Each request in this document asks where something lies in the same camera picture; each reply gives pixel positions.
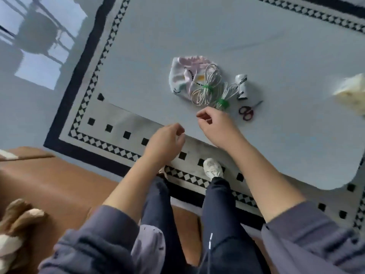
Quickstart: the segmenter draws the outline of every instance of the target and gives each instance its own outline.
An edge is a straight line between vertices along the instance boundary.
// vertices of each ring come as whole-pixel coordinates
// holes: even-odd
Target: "left hand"
[[[168,164],[181,152],[185,143],[184,132],[184,128],[179,123],[158,129],[149,140],[143,156],[148,157],[158,167]]]

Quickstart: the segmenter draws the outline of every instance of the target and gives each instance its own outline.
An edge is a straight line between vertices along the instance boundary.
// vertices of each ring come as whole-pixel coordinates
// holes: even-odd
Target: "white rug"
[[[357,14],[345,14],[304,0],[257,1],[365,33],[365,20]],[[117,51],[111,46],[129,2],[133,0],[105,0],[100,7],[94,30],[44,144],[52,150],[121,176],[143,154],[148,139],[160,127],[155,122],[109,104],[103,97],[103,89],[98,87],[98,73],[108,59],[109,51]],[[209,184],[202,162],[208,157],[216,158],[225,167],[225,178],[236,199],[240,221],[260,228],[263,218],[232,159],[225,152],[196,139],[187,138],[180,155],[166,167],[171,195],[197,206],[202,205]],[[350,184],[331,191],[290,180],[340,225],[353,226],[362,232],[365,230],[362,226],[365,213],[364,171],[360,167]]]

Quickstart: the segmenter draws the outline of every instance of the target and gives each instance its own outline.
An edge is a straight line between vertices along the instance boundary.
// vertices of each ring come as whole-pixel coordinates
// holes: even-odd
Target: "leg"
[[[187,267],[177,234],[169,190],[162,177],[157,176],[151,184],[144,204],[141,224],[159,228],[165,237],[166,256],[161,274],[177,273]]]
[[[235,200],[228,182],[222,178],[221,169],[213,172],[216,172],[216,177],[207,188],[202,215],[203,254],[206,253],[210,235],[213,234],[212,272],[215,268],[216,271],[229,273],[270,273],[259,248],[238,220]]]

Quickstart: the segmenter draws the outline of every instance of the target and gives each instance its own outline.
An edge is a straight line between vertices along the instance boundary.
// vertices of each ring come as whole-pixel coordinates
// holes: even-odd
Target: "scissors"
[[[253,109],[257,108],[258,105],[260,105],[263,101],[258,102],[256,105],[253,105],[252,107],[249,107],[248,105],[244,105],[238,110],[238,113],[240,115],[243,115],[243,119],[245,121],[250,121],[253,118]]]

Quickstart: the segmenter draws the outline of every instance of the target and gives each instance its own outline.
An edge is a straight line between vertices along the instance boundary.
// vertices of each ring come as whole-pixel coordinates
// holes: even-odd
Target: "green twist tie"
[[[220,104],[224,110],[229,107],[229,103],[225,99],[219,98],[217,103]]]
[[[207,88],[211,93],[213,92],[213,87],[210,85],[204,85],[203,88]]]

